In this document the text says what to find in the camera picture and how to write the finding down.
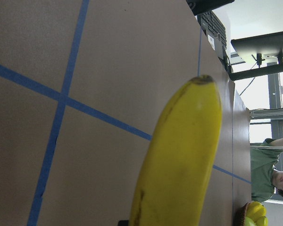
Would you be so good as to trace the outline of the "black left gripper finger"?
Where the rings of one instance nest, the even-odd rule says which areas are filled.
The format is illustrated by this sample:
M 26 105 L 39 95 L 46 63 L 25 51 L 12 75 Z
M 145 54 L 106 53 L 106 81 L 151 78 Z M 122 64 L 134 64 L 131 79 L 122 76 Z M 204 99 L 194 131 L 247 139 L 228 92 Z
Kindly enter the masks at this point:
M 129 220 L 120 220 L 118 226 L 129 226 Z

